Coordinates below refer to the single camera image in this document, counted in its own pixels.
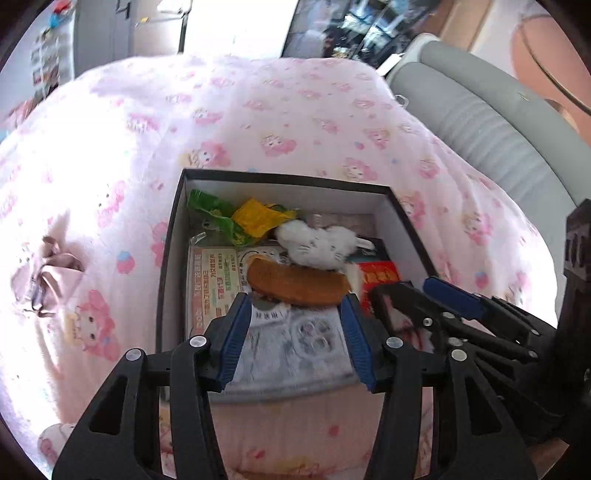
green plastic bag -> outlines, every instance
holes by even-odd
[[[232,245],[246,247],[256,241],[232,220],[232,214],[236,209],[230,202],[195,189],[189,194],[187,204],[189,208],[205,213]]]

wooden comb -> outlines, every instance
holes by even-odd
[[[350,290],[342,273],[281,265],[256,258],[248,267],[248,284],[261,295],[303,307],[338,305]]]

red packet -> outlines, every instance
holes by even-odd
[[[361,285],[361,298],[359,303],[366,313],[373,315],[368,293],[377,285],[400,281],[396,265],[390,261],[367,262],[357,264],[363,272],[363,284]]]

cartoon print fabric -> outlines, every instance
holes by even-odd
[[[34,458],[39,434],[77,421],[127,349],[154,351],[168,217],[184,167],[389,185],[443,278],[556,322],[554,267],[535,227],[403,110],[367,65],[127,59],[57,89],[0,145],[0,390],[13,409],[2,414]],[[86,267],[63,321],[16,317],[4,290],[22,246],[46,233]],[[66,341],[64,325],[75,341]],[[289,434],[278,428],[284,417],[216,408],[225,459],[260,472],[361,467],[381,408],[362,393],[352,388],[286,407]],[[246,416],[249,428],[232,426]],[[276,421],[262,427],[265,419]]]

gray chair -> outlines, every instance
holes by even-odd
[[[591,148],[546,101],[512,76],[430,34],[386,78],[408,111],[501,186],[544,238],[560,312],[567,215],[591,197]]]

